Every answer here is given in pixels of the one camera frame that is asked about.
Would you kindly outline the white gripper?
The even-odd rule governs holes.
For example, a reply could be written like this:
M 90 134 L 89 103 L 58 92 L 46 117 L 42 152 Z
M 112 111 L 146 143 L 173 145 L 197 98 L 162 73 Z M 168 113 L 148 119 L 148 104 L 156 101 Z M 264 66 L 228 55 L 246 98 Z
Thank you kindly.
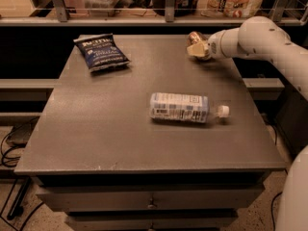
M 221 49 L 222 36 L 223 32 L 214 33 L 209 36 L 207 42 L 202 40 L 190 45 L 187 48 L 187 52 L 190 56 L 197 58 L 207 58 L 210 54 L 213 59 L 222 59 L 224 57 Z

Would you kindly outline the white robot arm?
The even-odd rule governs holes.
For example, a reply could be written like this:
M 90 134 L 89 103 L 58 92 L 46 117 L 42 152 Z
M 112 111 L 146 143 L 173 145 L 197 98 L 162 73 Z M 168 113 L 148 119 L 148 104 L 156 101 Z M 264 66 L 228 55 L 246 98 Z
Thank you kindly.
M 203 39 L 188 37 L 189 55 L 206 60 L 241 58 L 271 63 L 308 100 L 308 50 L 272 20 L 253 16 L 238 28 Z M 280 199 L 275 231 L 308 231 L 308 146 L 295 157 Z

